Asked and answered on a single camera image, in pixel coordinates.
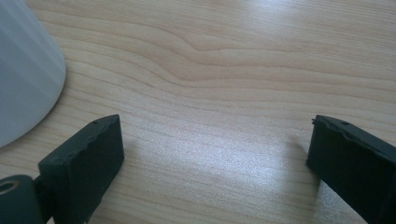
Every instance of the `white object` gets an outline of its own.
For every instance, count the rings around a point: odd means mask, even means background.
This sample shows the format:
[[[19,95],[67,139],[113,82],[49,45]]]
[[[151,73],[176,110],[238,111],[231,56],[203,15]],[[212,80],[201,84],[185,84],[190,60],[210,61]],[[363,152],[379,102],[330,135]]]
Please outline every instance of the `white object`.
[[[0,147],[50,112],[64,78],[64,56],[33,12],[0,0]]]

